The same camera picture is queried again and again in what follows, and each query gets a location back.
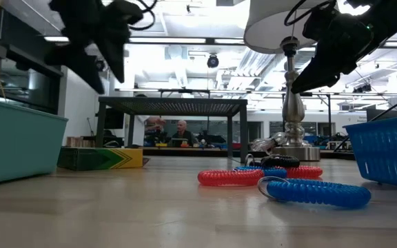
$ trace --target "blue plastic basket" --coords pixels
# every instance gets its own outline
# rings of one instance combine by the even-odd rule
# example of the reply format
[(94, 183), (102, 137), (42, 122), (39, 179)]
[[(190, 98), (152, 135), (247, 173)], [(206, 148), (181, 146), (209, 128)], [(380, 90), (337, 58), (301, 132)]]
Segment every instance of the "blue plastic basket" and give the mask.
[(363, 178), (397, 185), (397, 118), (346, 126)]

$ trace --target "person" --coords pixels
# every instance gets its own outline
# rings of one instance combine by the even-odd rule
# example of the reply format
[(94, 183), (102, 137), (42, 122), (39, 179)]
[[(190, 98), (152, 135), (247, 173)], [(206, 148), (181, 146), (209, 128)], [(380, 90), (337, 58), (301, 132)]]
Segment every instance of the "person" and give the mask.
[[(136, 95), (136, 97), (147, 97), (147, 96), (144, 94), (138, 94)], [(134, 131), (132, 137), (133, 145), (143, 146), (146, 124), (155, 124), (155, 126), (161, 127), (162, 125), (166, 124), (166, 121), (158, 116), (135, 116)]]
[(189, 146), (193, 146), (194, 144), (199, 143), (196, 137), (189, 131), (186, 130), (186, 121), (181, 120), (177, 123), (177, 133), (175, 133), (172, 138), (185, 138), (187, 139), (187, 144)]

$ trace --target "white lamp shade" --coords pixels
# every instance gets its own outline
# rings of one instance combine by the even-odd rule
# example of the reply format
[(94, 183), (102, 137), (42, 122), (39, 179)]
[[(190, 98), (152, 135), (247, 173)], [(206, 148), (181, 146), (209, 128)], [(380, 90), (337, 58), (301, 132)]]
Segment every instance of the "white lamp shade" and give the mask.
[[(325, 0), (307, 0), (297, 11), (296, 16), (324, 2)], [(281, 41), (292, 35), (292, 25), (284, 26), (284, 19), (299, 0), (251, 0), (249, 20), (245, 29), (245, 44), (253, 51), (263, 54), (283, 52)], [(299, 48), (307, 47), (315, 41), (303, 36), (304, 23), (309, 15), (295, 24), (294, 37), (300, 41)]]

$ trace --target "blue coiled keychain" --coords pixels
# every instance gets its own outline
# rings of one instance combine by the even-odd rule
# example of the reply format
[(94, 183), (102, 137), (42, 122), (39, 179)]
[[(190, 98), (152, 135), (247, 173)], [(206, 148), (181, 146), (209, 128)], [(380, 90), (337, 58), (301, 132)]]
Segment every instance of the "blue coiled keychain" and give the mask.
[(265, 176), (276, 176), (279, 178), (287, 177), (287, 171), (285, 169), (264, 168), (259, 166), (240, 166), (240, 167), (236, 167), (235, 169), (236, 170), (261, 169), (265, 173)]
[[(261, 188), (261, 183), (266, 180), (273, 180), (267, 184), (267, 193)], [(370, 191), (364, 187), (271, 176), (260, 179), (258, 189), (263, 195), (278, 201), (324, 203), (352, 209), (363, 207), (371, 198)]]

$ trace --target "red coiled keychain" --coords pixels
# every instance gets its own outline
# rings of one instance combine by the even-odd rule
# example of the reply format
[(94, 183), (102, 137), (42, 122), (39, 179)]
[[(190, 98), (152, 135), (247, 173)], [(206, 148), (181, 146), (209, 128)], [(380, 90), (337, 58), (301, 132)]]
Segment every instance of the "red coiled keychain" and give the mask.
[(204, 186), (250, 186), (264, 177), (261, 169), (247, 171), (206, 170), (198, 174), (198, 181)]
[(288, 178), (318, 178), (323, 174), (323, 169), (312, 166), (302, 166), (298, 168), (285, 168)]

